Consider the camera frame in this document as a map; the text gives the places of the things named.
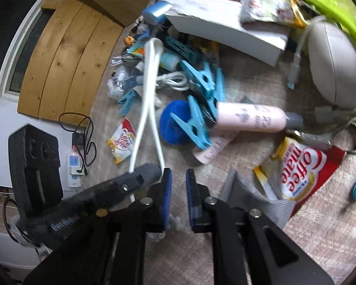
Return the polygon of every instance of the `white mouse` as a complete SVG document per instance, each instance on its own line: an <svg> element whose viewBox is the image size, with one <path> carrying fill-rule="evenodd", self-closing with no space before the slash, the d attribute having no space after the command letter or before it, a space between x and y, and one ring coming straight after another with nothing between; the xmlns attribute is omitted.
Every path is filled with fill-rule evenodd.
<svg viewBox="0 0 356 285"><path fill-rule="evenodd" d="M312 79L320 94L342 108L356 107L356 42L335 24L317 22L309 32Z"/></svg>

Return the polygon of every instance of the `white box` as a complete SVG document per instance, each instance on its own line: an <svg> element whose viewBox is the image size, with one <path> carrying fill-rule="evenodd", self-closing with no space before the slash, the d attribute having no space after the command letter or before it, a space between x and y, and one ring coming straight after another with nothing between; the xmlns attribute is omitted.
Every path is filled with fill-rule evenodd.
<svg viewBox="0 0 356 285"><path fill-rule="evenodd" d="M179 32L228 45L271 66L285 50L290 28L266 22L241 26L242 0L165 1L173 4L166 16Z"/></svg>

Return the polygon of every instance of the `white window frame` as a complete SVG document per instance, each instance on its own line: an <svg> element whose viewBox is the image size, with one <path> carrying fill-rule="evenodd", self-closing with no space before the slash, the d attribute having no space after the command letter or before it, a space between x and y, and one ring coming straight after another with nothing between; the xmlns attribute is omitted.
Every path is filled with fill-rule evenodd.
<svg viewBox="0 0 356 285"><path fill-rule="evenodd" d="M19 56L38 19L42 15L41 6L45 0L37 0L14 35L0 69L0 99L18 102L20 93L9 90Z"/></svg>

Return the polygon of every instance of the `white power strip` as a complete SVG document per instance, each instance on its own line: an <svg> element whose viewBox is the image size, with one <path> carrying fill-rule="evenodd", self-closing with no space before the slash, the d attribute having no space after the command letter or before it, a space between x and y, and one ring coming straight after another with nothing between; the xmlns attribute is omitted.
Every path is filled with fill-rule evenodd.
<svg viewBox="0 0 356 285"><path fill-rule="evenodd" d="M67 154L67 184L69 187L77 188L81 187L80 176L84 175L82 169L83 160L79 156L78 152L70 151Z"/></svg>

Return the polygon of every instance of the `gray pouch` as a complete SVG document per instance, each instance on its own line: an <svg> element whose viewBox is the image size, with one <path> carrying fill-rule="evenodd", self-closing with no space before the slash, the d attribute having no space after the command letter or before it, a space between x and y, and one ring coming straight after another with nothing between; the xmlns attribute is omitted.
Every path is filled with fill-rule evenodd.
<svg viewBox="0 0 356 285"><path fill-rule="evenodd" d="M231 169L219 194L230 207L260 209L279 228L284 228L293 212L295 202L288 199L270 201L248 183L237 170Z"/></svg>

